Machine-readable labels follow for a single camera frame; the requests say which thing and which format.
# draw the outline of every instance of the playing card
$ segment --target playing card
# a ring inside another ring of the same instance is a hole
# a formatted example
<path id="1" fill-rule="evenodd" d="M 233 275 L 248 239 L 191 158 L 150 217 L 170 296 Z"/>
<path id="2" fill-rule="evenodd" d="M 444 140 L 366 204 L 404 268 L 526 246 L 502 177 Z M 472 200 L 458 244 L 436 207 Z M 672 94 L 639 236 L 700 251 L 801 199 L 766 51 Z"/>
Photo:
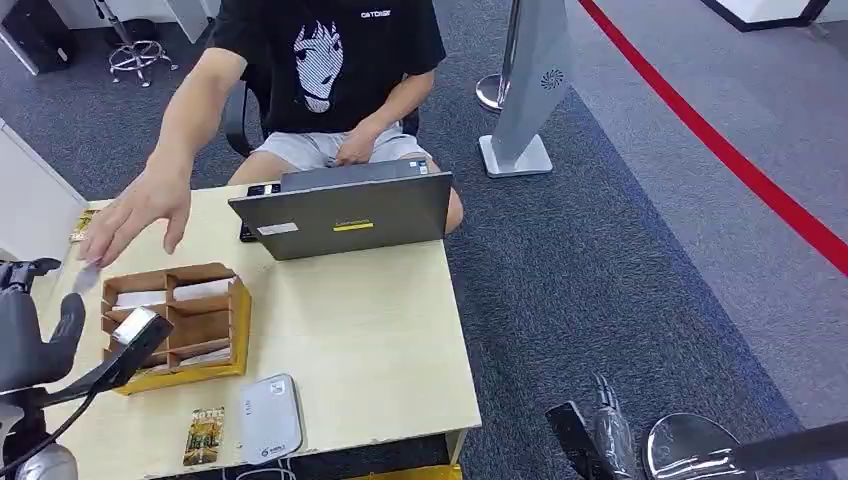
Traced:
<path id="1" fill-rule="evenodd" d="M 97 263 L 89 263 L 77 273 L 77 278 L 74 280 L 74 286 L 71 292 L 85 295 L 97 285 L 99 280 L 100 267 L 97 266 Z"/>
<path id="2" fill-rule="evenodd" d="M 191 415 L 183 465 L 218 461 L 218 447 L 224 433 L 224 407 L 195 410 Z"/>
<path id="3" fill-rule="evenodd" d="M 80 218 L 77 221 L 77 226 L 74 227 L 74 231 L 71 233 L 71 243 L 85 240 L 85 232 L 88 230 L 88 225 L 91 223 L 91 219 L 94 218 L 94 214 L 97 212 L 98 210 L 92 209 L 82 212 L 82 215 L 80 215 Z"/>

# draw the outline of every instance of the yellow box base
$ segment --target yellow box base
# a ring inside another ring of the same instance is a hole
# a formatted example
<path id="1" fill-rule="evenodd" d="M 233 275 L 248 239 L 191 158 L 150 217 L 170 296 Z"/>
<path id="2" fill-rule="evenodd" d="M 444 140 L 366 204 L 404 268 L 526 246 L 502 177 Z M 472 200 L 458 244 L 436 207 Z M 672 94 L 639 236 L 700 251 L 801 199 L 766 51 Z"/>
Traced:
<path id="1" fill-rule="evenodd" d="M 356 477 L 348 480 L 462 480 L 462 470 L 459 465 L 440 465 L 368 475 L 367 477 Z"/>

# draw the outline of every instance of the laptop logo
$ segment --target laptop logo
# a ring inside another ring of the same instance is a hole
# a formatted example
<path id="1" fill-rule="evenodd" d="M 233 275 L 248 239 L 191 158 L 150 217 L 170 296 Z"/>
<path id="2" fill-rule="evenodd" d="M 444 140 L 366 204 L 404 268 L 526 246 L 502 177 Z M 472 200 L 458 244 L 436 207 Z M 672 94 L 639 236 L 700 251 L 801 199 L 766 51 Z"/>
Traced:
<path id="1" fill-rule="evenodd" d="M 334 232 L 347 232 L 350 230 L 362 230 L 363 228 L 374 228 L 374 222 L 368 219 L 354 220 L 352 222 L 339 222 L 333 227 Z"/>

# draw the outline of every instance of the red line on floor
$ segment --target red line on floor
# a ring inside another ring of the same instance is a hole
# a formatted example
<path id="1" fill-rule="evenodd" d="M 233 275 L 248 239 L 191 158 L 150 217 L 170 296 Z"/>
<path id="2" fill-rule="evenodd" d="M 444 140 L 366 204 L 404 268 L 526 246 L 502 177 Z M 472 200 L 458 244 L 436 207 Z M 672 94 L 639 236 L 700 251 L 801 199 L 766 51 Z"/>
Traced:
<path id="1" fill-rule="evenodd" d="M 786 192 L 780 189 L 739 150 L 727 141 L 702 117 L 660 72 L 636 50 L 636 47 L 621 33 L 609 17 L 593 0 L 578 0 L 589 16 L 601 27 L 610 41 L 618 48 L 639 75 L 654 89 L 669 108 L 689 127 L 704 145 L 748 186 L 763 202 L 798 232 L 804 240 L 819 251 L 830 263 L 848 276 L 848 245 L 830 231 Z"/>

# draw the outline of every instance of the smartphone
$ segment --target smartphone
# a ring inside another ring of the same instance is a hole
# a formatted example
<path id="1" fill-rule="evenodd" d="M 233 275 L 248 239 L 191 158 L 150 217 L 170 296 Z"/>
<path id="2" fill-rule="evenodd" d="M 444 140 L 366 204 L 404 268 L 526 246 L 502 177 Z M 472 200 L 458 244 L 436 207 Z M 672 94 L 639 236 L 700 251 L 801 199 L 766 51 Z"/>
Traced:
<path id="1" fill-rule="evenodd" d="M 615 480 L 607 459 L 598 453 L 586 430 L 586 422 L 574 402 L 566 402 L 545 413 L 571 468 L 586 480 Z"/>
<path id="2" fill-rule="evenodd" d="M 248 197 L 258 197 L 260 195 L 270 195 L 272 193 L 280 193 L 280 184 L 279 183 L 268 183 L 265 185 L 251 185 L 247 189 Z M 251 243 L 256 241 L 256 237 L 253 235 L 253 232 L 250 231 L 247 224 L 241 222 L 241 230 L 239 231 L 239 240 L 244 243 Z"/>

